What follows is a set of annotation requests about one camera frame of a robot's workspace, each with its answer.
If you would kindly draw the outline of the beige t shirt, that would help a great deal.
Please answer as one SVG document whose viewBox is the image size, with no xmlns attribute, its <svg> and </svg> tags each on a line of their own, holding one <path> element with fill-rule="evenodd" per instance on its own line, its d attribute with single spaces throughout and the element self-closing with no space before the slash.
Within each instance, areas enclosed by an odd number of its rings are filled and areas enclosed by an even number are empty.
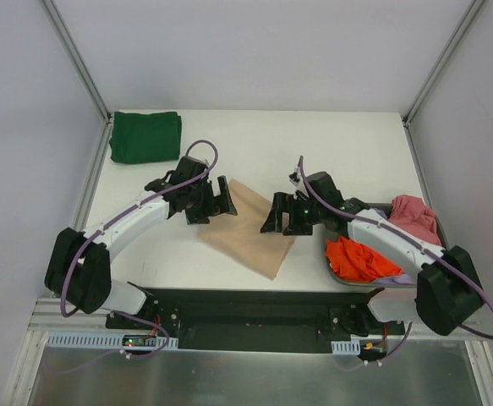
<svg viewBox="0 0 493 406">
<path fill-rule="evenodd" d="M 262 233 L 271 202 L 235 179 L 228 188 L 237 214 L 212 218 L 200 228 L 200 239 L 252 272 L 275 279 L 296 238 Z"/>
</svg>

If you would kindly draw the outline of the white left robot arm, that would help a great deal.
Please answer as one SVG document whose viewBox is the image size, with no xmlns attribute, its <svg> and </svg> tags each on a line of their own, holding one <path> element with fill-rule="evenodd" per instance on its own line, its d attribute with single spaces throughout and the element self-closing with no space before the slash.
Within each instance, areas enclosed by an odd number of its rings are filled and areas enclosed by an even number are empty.
<svg viewBox="0 0 493 406">
<path fill-rule="evenodd" d="M 44 284 L 60 296 L 62 316 L 104 309 L 124 313 L 134 328 L 147 328 L 154 309 L 148 294 L 132 283 L 114 280 L 112 261 L 148 229 L 201 202 L 213 164 L 183 156 L 164 178 L 146 185 L 136 199 L 103 222 L 75 231 L 65 228 L 54 244 Z"/>
</svg>

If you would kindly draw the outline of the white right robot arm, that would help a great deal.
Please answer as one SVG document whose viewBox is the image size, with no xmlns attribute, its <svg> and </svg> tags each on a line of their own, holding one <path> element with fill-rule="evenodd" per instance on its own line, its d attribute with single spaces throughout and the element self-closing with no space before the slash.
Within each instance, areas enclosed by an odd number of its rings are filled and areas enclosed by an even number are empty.
<svg viewBox="0 0 493 406">
<path fill-rule="evenodd" d="M 409 286 L 416 297 L 410 307 L 433 332 L 447 336 L 485 300 L 469 253 L 441 243 L 435 215 L 422 200 L 401 195 L 385 217 L 361 200 L 344 199 L 326 172 L 301 178 L 292 173 L 292 194 L 276 192 L 267 200 L 238 181 L 230 183 L 238 215 L 224 215 L 200 232 L 210 247 L 269 280 L 277 277 L 298 236 L 326 230 L 323 256 L 340 283 L 387 288 Z"/>
</svg>

